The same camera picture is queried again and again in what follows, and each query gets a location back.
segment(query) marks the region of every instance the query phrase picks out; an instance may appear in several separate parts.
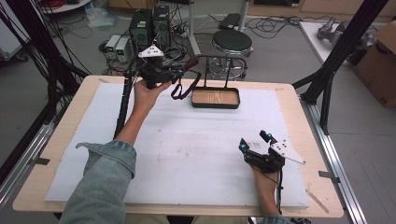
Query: round stool seat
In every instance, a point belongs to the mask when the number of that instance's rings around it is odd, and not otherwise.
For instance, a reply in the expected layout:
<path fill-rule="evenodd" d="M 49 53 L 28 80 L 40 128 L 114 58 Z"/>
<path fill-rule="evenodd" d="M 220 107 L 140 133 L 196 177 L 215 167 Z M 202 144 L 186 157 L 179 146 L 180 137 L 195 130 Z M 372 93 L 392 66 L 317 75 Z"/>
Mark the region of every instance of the round stool seat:
<path fill-rule="evenodd" d="M 225 53 L 240 54 L 250 50 L 250 37 L 235 30 L 222 30 L 213 35 L 213 46 Z"/>

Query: gray floor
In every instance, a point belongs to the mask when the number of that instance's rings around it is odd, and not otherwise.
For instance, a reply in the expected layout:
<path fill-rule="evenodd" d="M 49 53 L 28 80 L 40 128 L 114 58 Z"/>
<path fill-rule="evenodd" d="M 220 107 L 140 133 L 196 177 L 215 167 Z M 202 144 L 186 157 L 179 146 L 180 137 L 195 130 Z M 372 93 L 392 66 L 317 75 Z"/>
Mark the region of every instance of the gray floor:
<path fill-rule="evenodd" d="M 225 13 L 216 8 L 212 10 L 214 13 Z M 84 15 L 83 11 L 76 10 L 62 15 L 61 21 L 77 21 Z M 211 19 L 197 19 L 197 25 L 208 20 Z M 73 24 L 74 35 L 68 34 L 64 38 L 82 63 L 93 74 L 100 74 L 106 68 L 106 62 L 97 47 L 111 34 L 126 31 L 129 21 L 117 20 L 117 25 L 108 29 L 93 28 L 91 35 L 91 30 L 84 26 L 86 21 Z M 216 24 L 212 22 L 205 25 L 213 26 Z M 253 40 L 254 52 L 247 58 L 248 73 L 244 81 L 293 83 L 320 67 L 319 59 L 298 28 L 285 27 L 273 39 L 262 39 L 249 30 L 246 34 Z M 197 41 L 203 53 L 213 51 L 208 45 L 209 36 L 198 35 Z M 204 71 L 202 64 L 198 67 Z M 305 89 L 300 88 L 297 92 L 302 93 Z M 41 111 L 46 96 L 46 82 L 31 61 L 11 62 L 0 67 L 0 164 Z M 396 110 L 383 108 L 353 74 L 351 67 L 343 66 L 335 76 L 329 131 L 368 223 L 396 223 L 396 167 L 393 165 L 396 161 Z M 13 197 L 15 193 L 0 211 L 1 223 L 57 222 L 51 214 L 13 211 Z M 347 216 L 311 220 L 314 223 L 349 223 Z"/>

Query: power supply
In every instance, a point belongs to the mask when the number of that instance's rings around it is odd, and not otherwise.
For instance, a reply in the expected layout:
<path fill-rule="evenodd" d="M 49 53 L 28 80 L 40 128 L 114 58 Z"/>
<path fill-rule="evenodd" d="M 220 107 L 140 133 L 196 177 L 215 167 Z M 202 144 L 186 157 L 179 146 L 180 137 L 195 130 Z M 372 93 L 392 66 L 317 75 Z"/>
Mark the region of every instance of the power supply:
<path fill-rule="evenodd" d="M 120 35 L 113 35 L 108 40 L 108 42 L 106 44 L 107 58 L 117 59 L 116 46 L 119 43 L 120 38 L 121 38 Z"/>
<path fill-rule="evenodd" d="M 122 37 L 119 41 L 119 44 L 116 47 L 117 58 L 120 63 L 128 63 L 129 58 L 131 57 L 132 50 L 131 45 L 129 44 L 128 37 Z"/>
<path fill-rule="evenodd" d="M 129 25 L 131 38 L 139 48 L 151 46 L 154 38 L 154 23 L 152 21 L 152 11 L 150 9 L 139 8 L 132 16 Z"/>
<path fill-rule="evenodd" d="M 154 31 L 157 36 L 157 47 L 165 50 L 171 47 L 169 6 L 156 6 L 154 8 Z"/>

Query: cardboard box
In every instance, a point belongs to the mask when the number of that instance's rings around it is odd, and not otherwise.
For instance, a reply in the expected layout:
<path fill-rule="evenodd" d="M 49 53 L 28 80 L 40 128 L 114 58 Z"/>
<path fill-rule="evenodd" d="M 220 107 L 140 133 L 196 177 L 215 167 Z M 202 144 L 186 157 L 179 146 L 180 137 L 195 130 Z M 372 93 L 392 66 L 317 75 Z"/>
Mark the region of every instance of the cardboard box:
<path fill-rule="evenodd" d="M 133 11 L 137 8 L 153 9 L 158 0 L 110 0 L 109 6 L 115 9 L 126 9 Z"/>
<path fill-rule="evenodd" d="M 384 107 L 396 107 L 396 21 L 376 32 L 378 41 L 354 71 Z"/>

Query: desk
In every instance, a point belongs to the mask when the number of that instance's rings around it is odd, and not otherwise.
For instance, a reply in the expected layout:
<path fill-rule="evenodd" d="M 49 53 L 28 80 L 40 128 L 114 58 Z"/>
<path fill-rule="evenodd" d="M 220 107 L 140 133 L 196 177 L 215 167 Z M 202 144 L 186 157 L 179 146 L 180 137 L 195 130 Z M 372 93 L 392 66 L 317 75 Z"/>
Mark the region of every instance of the desk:
<path fill-rule="evenodd" d="M 48 165 L 36 165 L 24 183 L 14 201 L 17 211 L 62 212 L 65 203 L 46 202 L 45 197 L 55 176 L 60 159 L 64 154 L 74 132 L 82 119 L 96 88 L 103 82 L 123 83 L 123 77 L 86 77 L 73 102 L 68 107 L 61 122 L 49 140 L 41 158 L 50 159 Z M 192 80 L 183 80 L 190 85 Z M 209 86 L 222 87 L 223 81 L 208 81 Z M 318 171 L 327 171 L 320 156 L 318 146 L 305 118 L 294 88 L 290 84 L 229 82 L 229 87 L 245 89 L 275 90 L 282 109 L 285 123 L 288 125 L 290 141 L 294 148 L 306 160 L 300 165 L 306 193 L 311 206 L 307 209 L 283 209 L 286 217 L 341 217 L 344 214 L 332 181 L 318 176 Z M 196 206 L 196 205 L 142 205 L 127 206 L 130 214 L 167 214 L 193 216 L 249 216 L 259 217 L 259 207 L 249 206 Z"/>

